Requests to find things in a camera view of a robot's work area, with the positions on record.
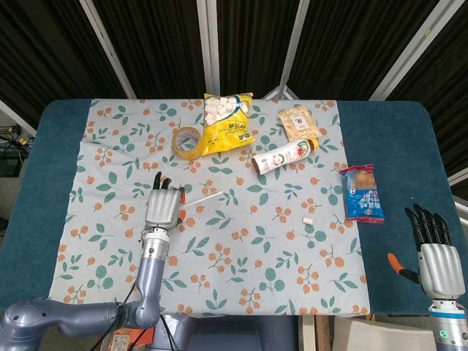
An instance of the black curtain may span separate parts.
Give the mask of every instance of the black curtain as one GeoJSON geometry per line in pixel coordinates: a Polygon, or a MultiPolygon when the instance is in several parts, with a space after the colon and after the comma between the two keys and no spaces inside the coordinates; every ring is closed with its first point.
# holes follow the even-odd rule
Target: black curtain
{"type": "MultiPolygon", "coordinates": [[[[468,2],[458,9],[389,99],[421,102],[447,175],[468,167],[468,2]]],[[[468,200],[468,181],[452,188],[468,200]]]]}
{"type": "Polygon", "coordinates": [[[0,2],[0,99],[37,127],[55,99],[125,97],[78,1],[0,2]]]}
{"type": "Polygon", "coordinates": [[[195,0],[94,0],[94,4],[139,98],[203,96],[195,0]]]}
{"type": "Polygon", "coordinates": [[[312,0],[287,85],[300,99],[367,100],[436,0],[312,0]]]}
{"type": "Polygon", "coordinates": [[[217,1],[221,94],[257,99],[279,85],[298,0],[217,1]]]}

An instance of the blue snack package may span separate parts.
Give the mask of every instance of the blue snack package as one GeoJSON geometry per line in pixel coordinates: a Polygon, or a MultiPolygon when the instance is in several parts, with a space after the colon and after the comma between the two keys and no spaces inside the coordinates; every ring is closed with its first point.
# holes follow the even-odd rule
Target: blue snack package
{"type": "Polygon", "coordinates": [[[374,165],[349,167],[340,170],[339,174],[347,179],[346,219],[383,223],[385,217],[375,184],[374,165]]]}

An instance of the floral tablecloth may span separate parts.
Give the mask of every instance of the floral tablecloth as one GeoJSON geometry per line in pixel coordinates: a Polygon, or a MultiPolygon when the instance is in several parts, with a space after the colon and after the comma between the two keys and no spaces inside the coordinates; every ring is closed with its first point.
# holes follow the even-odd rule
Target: floral tablecloth
{"type": "MultiPolygon", "coordinates": [[[[122,301],[140,262],[140,233],[157,171],[183,185],[186,209],[170,232],[164,313],[340,314],[369,311],[358,229],[344,219],[347,166],[334,101],[254,100],[244,148],[178,158],[179,127],[203,133],[202,100],[95,99],[70,190],[50,297],[122,301]],[[306,105],[323,136],[302,162],[256,176],[252,157],[287,142],[278,111],[306,105]],[[314,219],[304,225],[302,217],[314,219]]],[[[138,299],[134,291],[131,299],[138,299]]]]}

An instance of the table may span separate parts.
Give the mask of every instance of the table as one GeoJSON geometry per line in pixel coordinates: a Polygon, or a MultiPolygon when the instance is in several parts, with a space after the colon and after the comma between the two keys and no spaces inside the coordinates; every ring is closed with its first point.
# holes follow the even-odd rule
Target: table
{"type": "MultiPolygon", "coordinates": [[[[45,111],[1,251],[1,280],[7,287],[0,292],[2,308],[20,297],[48,294],[89,105],[89,100],[68,100],[54,102],[45,111]],[[56,161],[58,153],[52,152],[58,145],[51,143],[58,139],[60,165],[56,161]],[[23,223],[29,223],[31,228],[25,230],[23,223]]],[[[338,102],[338,109],[348,164],[375,164],[386,215],[384,225],[358,225],[370,309],[376,313],[424,314],[429,299],[419,287],[397,277],[386,263],[386,253],[393,251],[409,268],[416,265],[410,224],[403,208],[417,202],[442,214],[462,262],[467,262],[466,243],[430,119],[414,102],[338,102]],[[376,135],[393,138],[383,145],[382,138],[376,135]],[[412,156],[402,154],[403,150],[412,150],[412,156]],[[407,179],[401,180],[403,167],[407,179]],[[426,184],[437,186],[428,189],[426,184]]],[[[291,313],[289,304],[287,313],[291,313]]]]}

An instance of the yellow snack bag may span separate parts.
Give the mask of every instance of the yellow snack bag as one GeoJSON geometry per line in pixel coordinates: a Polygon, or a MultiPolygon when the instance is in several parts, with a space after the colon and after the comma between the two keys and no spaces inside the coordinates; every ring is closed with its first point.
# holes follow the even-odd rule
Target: yellow snack bag
{"type": "Polygon", "coordinates": [[[254,141],[249,132],[253,93],[218,97],[205,94],[203,153],[227,151],[254,141]]]}

